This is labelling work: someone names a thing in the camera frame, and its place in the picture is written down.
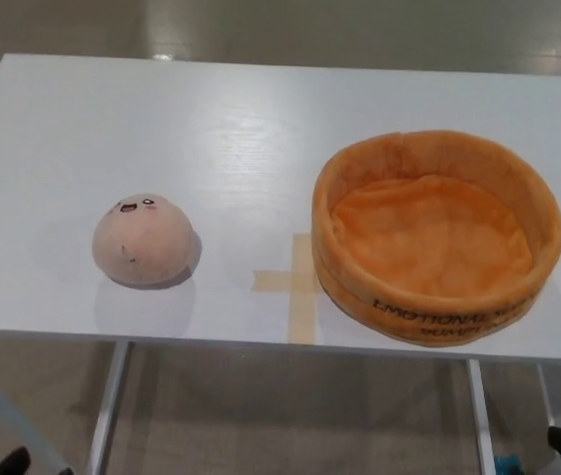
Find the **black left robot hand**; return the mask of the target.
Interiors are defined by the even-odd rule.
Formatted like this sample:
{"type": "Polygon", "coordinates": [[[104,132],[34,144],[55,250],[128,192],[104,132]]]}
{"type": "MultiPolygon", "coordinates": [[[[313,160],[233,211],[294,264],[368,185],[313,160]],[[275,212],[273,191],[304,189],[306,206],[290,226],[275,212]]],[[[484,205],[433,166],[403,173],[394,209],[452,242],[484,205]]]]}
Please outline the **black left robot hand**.
{"type": "Polygon", "coordinates": [[[0,461],[0,475],[25,475],[32,463],[29,450],[20,446],[0,461]]]}

